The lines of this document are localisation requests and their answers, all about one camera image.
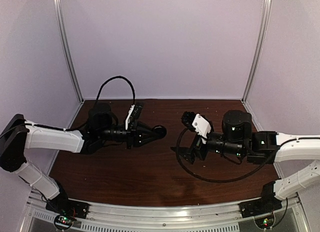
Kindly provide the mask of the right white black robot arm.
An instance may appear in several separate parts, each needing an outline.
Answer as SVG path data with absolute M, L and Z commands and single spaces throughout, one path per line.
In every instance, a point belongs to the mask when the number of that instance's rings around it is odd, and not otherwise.
M 172 147 L 180 166 L 191 176 L 202 181 L 229 183 L 245 179 L 262 169 L 266 164 L 289 160 L 312 160 L 307 167 L 296 173 L 265 184 L 258 199 L 241 202 L 242 217 L 269 213 L 282 208 L 282 201 L 320 180 L 320 137 L 318 135 L 290 135 L 276 131 L 253 132 L 252 116 L 241 110 L 229 110 L 222 119 L 222 133 L 214 131 L 211 121 L 194 112 L 184 112 L 181 117 L 186 130 L 196 133 L 190 147 L 181 147 L 182 135 Z M 237 164 L 243 159 L 258 167 L 233 179 L 217 180 L 201 177 L 187 169 L 181 159 L 190 164 L 195 159 L 205 160 L 208 152 L 223 158 L 234 155 Z

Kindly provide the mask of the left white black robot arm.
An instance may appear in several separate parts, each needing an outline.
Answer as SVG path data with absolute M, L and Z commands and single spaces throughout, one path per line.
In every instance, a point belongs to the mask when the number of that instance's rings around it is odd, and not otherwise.
M 130 149 L 164 138 L 165 127 L 151 128 L 138 121 L 142 108 L 142 104 L 131 105 L 124 123 L 119 124 L 109 104 L 96 103 L 89 110 L 87 121 L 74 129 L 35 124 L 25 120 L 22 114 L 16 114 L 0 135 L 0 166 L 37 189 L 47 209 L 72 216 L 77 212 L 75 203 L 59 182 L 25 157 L 25 150 L 40 148 L 91 155 L 104 148 L 108 141 L 125 143 Z

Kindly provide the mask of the round black disc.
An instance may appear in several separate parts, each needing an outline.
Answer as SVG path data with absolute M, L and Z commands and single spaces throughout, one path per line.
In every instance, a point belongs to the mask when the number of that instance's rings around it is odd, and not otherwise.
M 155 126 L 152 131 L 156 133 L 160 139 L 164 138 L 167 134 L 167 129 L 162 125 Z

